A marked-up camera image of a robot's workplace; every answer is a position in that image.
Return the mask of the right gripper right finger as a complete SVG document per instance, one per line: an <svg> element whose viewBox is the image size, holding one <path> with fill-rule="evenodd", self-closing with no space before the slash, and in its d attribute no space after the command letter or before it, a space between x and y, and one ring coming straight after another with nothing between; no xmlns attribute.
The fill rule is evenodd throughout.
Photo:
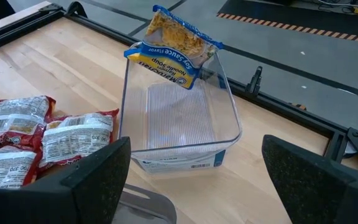
<svg viewBox="0 0 358 224"><path fill-rule="evenodd" d="M269 134L262 155L292 223L358 224L358 170Z"/></svg>

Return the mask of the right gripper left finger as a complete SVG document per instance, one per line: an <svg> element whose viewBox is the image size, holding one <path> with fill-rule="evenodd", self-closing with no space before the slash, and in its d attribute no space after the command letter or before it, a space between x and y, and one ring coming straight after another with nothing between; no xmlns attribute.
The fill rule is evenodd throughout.
<svg viewBox="0 0 358 224"><path fill-rule="evenodd" d="M131 159L123 137L20 189L0 189L0 223L111 223Z"/></svg>

